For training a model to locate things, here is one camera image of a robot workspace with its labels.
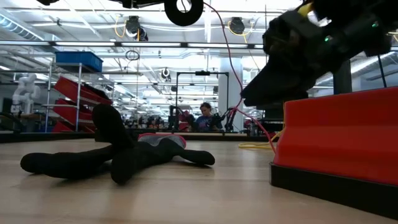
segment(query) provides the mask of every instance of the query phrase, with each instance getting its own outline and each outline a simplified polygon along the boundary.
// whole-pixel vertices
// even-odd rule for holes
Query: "wooden floor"
[[[0,223],[396,223],[394,220],[269,185],[272,151],[244,151],[236,142],[189,142],[209,150],[212,168],[172,162],[118,187],[109,174],[74,182],[29,175],[30,152],[103,147],[92,139],[0,145]]]

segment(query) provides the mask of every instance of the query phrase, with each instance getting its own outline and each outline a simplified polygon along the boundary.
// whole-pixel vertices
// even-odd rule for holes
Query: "red plastic bin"
[[[57,91],[59,91],[61,94],[65,95],[67,98],[71,99],[74,102],[77,102],[78,84],[76,82],[71,81],[64,77],[60,77],[60,79],[55,84],[54,88]],[[80,103],[84,105],[95,106],[100,103],[111,105],[112,101],[97,95],[95,92],[81,85]]]
[[[285,104],[274,164],[398,185],[398,87]]]
[[[58,99],[55,102],[55,104],[56,105],[76,106],[76,103],[69,101],[69,100],[64,100],[64,99]],[[72,125],[76,125],[76,108],[56,106],[56,107],[54,107],[53,110],[54,110],[54,112],[59,114],[63,119],[69,121],[69,123],[71,123]],[[79,125],[94,126],[91,111],[89,109],[83,107],[82,105],[80,105],[80,109],[79,109]]]
[[[53,133],[64,133],[64,132],[75,132],[76,127],[66,121],[57,121],[52,132]],[[94,133],[93,128],[86,126],[79,126],[79,131],[86,133]]]

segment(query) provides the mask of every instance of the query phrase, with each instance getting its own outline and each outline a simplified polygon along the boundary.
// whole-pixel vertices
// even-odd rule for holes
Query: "black fabric doll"
[[[200,165],[215,163],[209,152],[186,150],[173,135],[153,135],[133,141],[124,129],[119,112],[110,105],[96,106],[93,121],[110,146],[85,152],[30,153],[21,159],[21,167],[50,177],[85,179],[96,174],[104,162],[112,160],[112,179],[125,184],[137,171],[169,162],[174,156]]]

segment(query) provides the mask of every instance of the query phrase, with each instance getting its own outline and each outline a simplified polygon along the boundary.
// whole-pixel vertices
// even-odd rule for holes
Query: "metal shelving rack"
[[[50,104],[50,93],[51,93],[51,77],[52,77],[52,73],[53,73],[53,67],[77,67],[78,68],[78,90],[77,90],[77,102],[76,102],[76,106],[73,105],[51,105]],[[81,90],[81,75],[82,72],[88,72],[88,73],[92,73],[92,74],[96,74],[96,72],[92,71],[92,69],[90,69],[89,67],[83,65],[82,63],[52,63],[50,65],[50,69],[49,69],[49,84],[47,85],[47,104],[43,105],[44,107],[46,107],[45,110],[45,132],[47,133],[47,128],[48,128],[48,124],[49,124],[49,112],[50,112],[50,108],[54,108],[54,107],[73,107],[76,108],[76,129],[75,131],[78,132],[78,128],[79,128],[79,112],[80,112],[80,90]]]

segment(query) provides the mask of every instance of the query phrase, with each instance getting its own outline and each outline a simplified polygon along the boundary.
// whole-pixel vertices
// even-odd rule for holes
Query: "red cable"
[[[235,75],[235,77],[236,77],[236,80],[238,81],[239,86],[241,87],[241,91],[243,91],[242,82],[240,81],[238,75],[236,74],[235,68],[234,68],[233,63],[232,63],[231,49],[230,49],[230,47],[229,47],[228,38],[226,37],[225,26],[224,26],[223,19],[221,18],[220,14],[218,13],[218,11],[217,11],[215,8],[211,7],[209,4],[207,4],[207,3],[205,3],[205,2],[204,2],[204,4],[205,4],[206,6],[208,6],[210,9],[212,9],[213,11],[215,11],[215,12],[217,13],[218,18],[220,19],[221,26],[222,26],[222,30],[223,30],[223,34],[224,34],[224,38],[225,38],[225,42],[226,42],[226,47],[227,47],[227,49],[228,49],[229,62],[230,62],[230,64],[231,64],[231,68],[232,68],[232,71],[234,72],[234,75]],[[272,140],[271,140],[271,137],[269,136],[267,130],[261,125],[261,123],[260,123],[257,119],[254,119],[252,116],[250,116],[250,115],[246,114],[245,112],[243,112],[243,111],[241,111],[241,110],[238,109],[238,106],[242,103],[242,101],[243,101],[243,99],[242,99],[242,97],[241,97],[239,103],[234,107],[233,112],[234,112],[234,111],[238,111],[238,112],[240,112],[241,114],[247,116],[248,118],[251,118],[251,119],[260,127],[261,131],[263,131],[264,134],[267,136],[268,141],[269,141],[269,144],[271,145],[272,150],[274,151],[274,153],[276,153],[276,149],[275,149],[274,144],[273,144],[273,142],[272,142]]]

